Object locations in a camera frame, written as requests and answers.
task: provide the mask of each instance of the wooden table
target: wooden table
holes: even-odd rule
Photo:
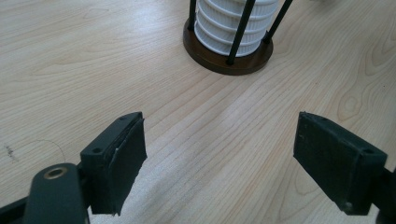
[[[296,0],[259,72],[227,77],[182,43],[189,1],[0,3],[0,205],[143,111],[148,159],[120,217],[92,223],[375,223],[338,210],[292,157],[315,113],[396,166],[396,2]]]

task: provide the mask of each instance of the wood grain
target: wood grain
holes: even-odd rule
[[[120,217],[92,223],[375,223],[341,213],[292,157],[298,112],[332,119],[396,166],[396,2],[296,0],[249,76],[184,50],[188,1],[0,2],[0,206],[79,162],[143,111],[148,159]]]

